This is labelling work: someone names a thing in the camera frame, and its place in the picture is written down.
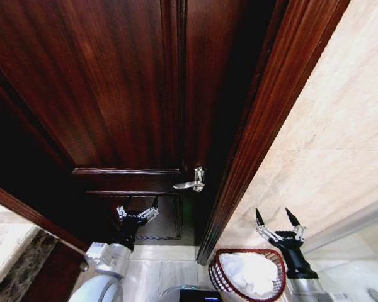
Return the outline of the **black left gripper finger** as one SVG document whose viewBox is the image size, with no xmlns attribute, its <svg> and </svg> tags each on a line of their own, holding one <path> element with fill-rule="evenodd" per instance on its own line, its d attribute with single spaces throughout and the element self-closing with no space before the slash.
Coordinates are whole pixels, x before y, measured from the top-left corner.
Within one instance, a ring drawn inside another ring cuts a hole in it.
<svg viewBox="0 0 378 302">
<path fill-rule="evenodd" d="M 142 213 L 138 214 L 138 217 L 142 221 L 144 221 L 144 222 L 150 222 L 155 217 L 157 217 L 158 214 L 159 214 L 159 211 L 158 211 L 158 197 L 156 196 L 154 198 L 152 206 L 150 208 L 144 210 Z"/>
<path fill-rule="evenodd" d="M 131 196 L 129 197 L 126 196 L 121 201 L 121 204 L 118 207 L 116 207 L 116 211 L 118 213 L 118 217 L 120 220 L 124 220 L 128 216 L 127 210 L 129 209 L 129 204 L 131 200 L 132 200 Z"/>
</svg>

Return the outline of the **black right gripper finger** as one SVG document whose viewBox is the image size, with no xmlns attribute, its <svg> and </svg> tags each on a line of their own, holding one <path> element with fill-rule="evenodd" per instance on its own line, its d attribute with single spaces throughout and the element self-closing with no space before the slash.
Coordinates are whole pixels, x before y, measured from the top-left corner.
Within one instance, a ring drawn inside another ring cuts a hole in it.
<svg viewBox="0 0 378 302">
<path fill-rule="evenodd" d="M 303 242 L 305 240 L 304 235 L 306 228 L 299 223 L 297 217 L 288 208 L 285 208 L 285 210 L 291 225 L 294 227 L 293 232 L 295 233 L 295 239 Z"/>
<path fill-rule="evenodd" d="M 260 215 L 260 212 L 257 208 L 255 208 L 255 214 L 256 214 L 256 230 L 257 232 L 266 240 L 272 240 L 273 242 L 278 242 L 278 238 L 271 232 L 264 224 L 263 218 Z"/>
</svg>

